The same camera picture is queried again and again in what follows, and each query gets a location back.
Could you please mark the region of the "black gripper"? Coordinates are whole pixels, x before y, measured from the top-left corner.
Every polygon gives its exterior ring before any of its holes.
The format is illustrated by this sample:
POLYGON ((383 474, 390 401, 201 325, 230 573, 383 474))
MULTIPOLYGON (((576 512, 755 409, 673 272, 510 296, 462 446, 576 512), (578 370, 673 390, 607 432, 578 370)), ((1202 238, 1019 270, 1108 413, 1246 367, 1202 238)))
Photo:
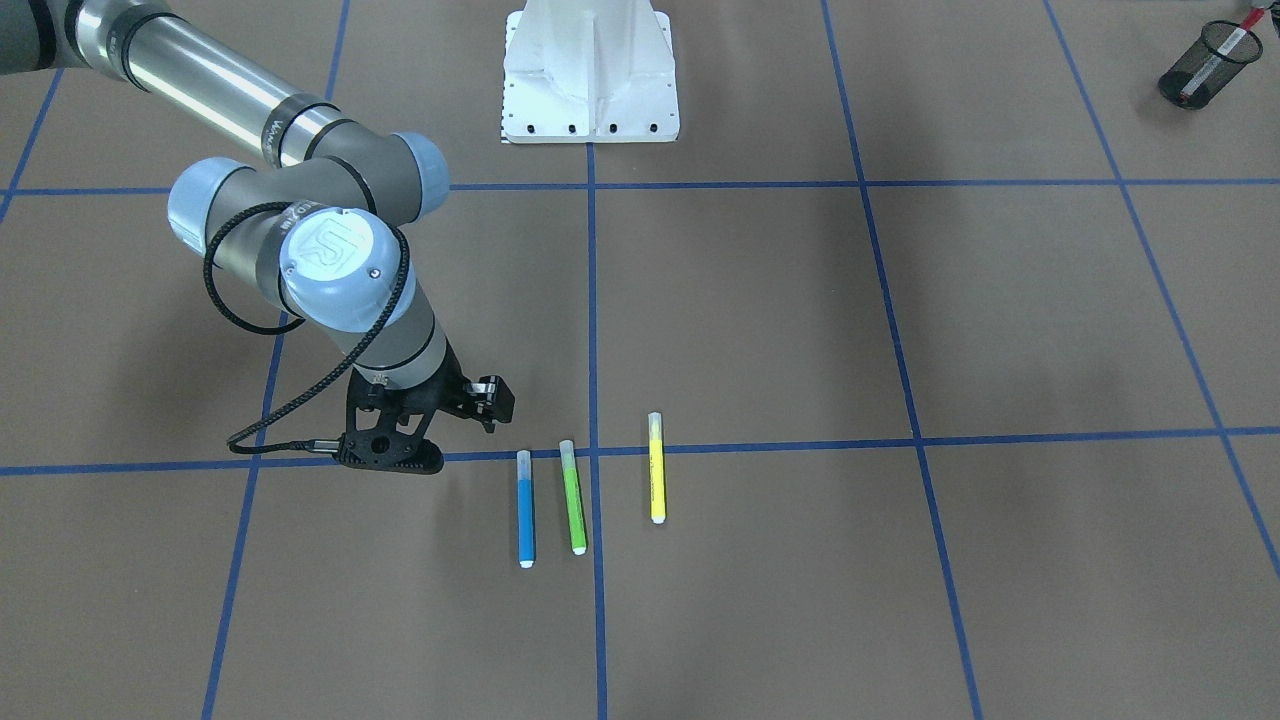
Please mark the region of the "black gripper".
POLYGON ((431 416, 447 413, 460 419, 472 419, 488 434, 498 425, 509 424, 515 415, 515 393, 499 375, 484 375, 477 380, 467 378, 448 341, 439 343, 439 363, 420 382, 389 383, 380 391, 380 410, 390 413, 397 421, 410 416, 431 416))

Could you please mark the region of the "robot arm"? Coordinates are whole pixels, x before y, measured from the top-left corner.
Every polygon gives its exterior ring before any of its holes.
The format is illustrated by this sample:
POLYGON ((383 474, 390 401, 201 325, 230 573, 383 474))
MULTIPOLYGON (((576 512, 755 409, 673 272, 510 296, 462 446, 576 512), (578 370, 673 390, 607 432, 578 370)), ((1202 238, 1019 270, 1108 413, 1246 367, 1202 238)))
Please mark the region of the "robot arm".
POLYGON ((197 161, 170 188, 175 236, 204 261, 206 291, 223 316, 256 334, 305 324, 343 352, 312 388, 236 432, 250 441, 349 373, 351 409, 379 415, 396 439, 412 416, 434 413, 507 423, 515 397, 494 375, 466 379, 410 260, 402 227, 451 191, 439 149, 417 133, 379 135, 330 101, 294 87, 175 14, 164 1, 5 1, 3 73, 87 68, 165 99, 265 163, 197 161), (284 325, 233 316, 212 272, 238 275, 284 325))

